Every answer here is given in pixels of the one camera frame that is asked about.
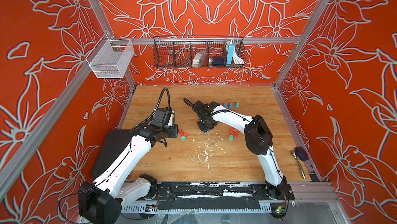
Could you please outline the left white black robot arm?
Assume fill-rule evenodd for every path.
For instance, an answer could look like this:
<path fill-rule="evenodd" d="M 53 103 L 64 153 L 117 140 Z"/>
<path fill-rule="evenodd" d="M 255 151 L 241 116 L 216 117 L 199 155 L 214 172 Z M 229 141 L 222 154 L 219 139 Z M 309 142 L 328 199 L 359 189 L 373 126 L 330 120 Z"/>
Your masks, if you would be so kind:
<path fill-rule="evenodd" d="M 144 198 L 159 200 L 157 179 L 141 174 L 125 185 L 125 180 L 138 162 L 156 143 L 167 145 L 178 136 L 175 113 L 171 108 L 169 90 L 165 87 L 160 98 L 167 96 L 164 108 L 157 103 L 153 112 L 132 129 L 110 131 L 92 169 L 93 182 L 83 183 L 78 191 L 78 213 L 90 224 L 114 224 L 122 210 Z"/>

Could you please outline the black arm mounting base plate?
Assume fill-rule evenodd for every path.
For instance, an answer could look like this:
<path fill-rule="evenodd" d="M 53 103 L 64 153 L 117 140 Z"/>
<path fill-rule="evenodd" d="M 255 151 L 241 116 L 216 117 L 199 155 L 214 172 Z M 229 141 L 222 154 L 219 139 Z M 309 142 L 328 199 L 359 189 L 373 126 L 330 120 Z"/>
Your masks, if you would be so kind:
<path fill-rule="evenodd" d="M 139 198 L 132 206 L 145 203 L 141 213 L 275 213 L 286 209 L 294 200 L 289 184 L 282 184 L 278 189 L 263 182 L 160 182 L 152 198 Z"/>

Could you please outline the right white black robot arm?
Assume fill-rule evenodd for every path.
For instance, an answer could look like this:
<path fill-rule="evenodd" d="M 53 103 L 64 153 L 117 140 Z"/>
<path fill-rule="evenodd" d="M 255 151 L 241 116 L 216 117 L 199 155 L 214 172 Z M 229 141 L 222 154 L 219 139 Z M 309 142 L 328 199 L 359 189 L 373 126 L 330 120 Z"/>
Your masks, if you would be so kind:
<path fill-rule="evenodd" d="M 293 200 L 293 191 L 282 173 L 273 148 L 273 134 L 262 116 L 246 116 L 224 108 L 218 103 L 192 103 L 184 99 L 199 118 L 198 127 L 205 133 L 223 123 L 241 132 L 247 149 L 258 157 L 265 174 L 265 184 L 271 199 Z"/>

